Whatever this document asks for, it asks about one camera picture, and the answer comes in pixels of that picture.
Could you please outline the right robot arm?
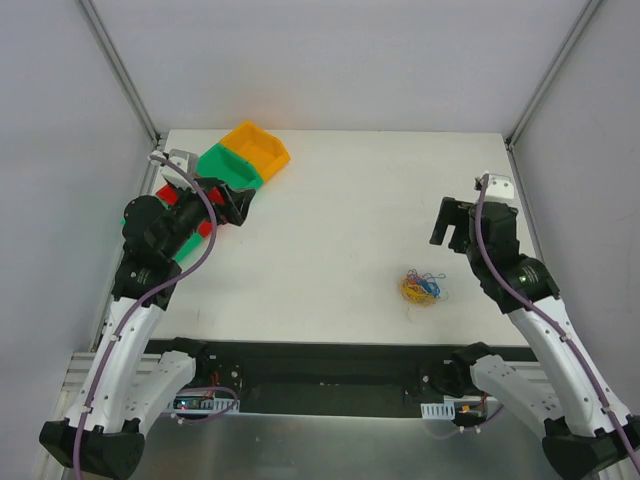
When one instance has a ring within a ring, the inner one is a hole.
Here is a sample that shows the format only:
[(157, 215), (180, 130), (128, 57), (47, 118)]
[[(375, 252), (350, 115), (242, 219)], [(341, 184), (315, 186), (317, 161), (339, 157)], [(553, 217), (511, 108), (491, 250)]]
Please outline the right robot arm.
[(455, 351), (430, 376), (439, 393), (496, 398), (540, 439), (563, 479), (584, 479), (624, 460), (639, 463), (639, 418), (619, 400), (579, 340), (545, 265), (521, 253), (518, 211), (504, 203), (443, 198), (430, 242), (464, 254), (483, 292), (517, 330), (544, 371), (545, 393), (482, 342)]

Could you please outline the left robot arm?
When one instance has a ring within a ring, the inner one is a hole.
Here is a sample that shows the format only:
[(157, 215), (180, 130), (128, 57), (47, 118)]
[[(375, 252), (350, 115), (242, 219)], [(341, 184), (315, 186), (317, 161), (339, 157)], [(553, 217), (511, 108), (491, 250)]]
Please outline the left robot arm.
[(179, 251), (204, 223), (242, 225), (256, 194), (217, 178), (195, 182), (201, 190), (175, 188), (172, 205), (144, 195), (124, 210), (123, 257), (103, 336), (76, 400), (63, 419), (46, 422), (39, 437), (77, 477), (130, 478), (149, 430), (179, 391), (210, 380), (210, 363), (181, 349), (163, 353), (145, 380), (134, 381), (176, 284), (188, 274), (177, 261)]

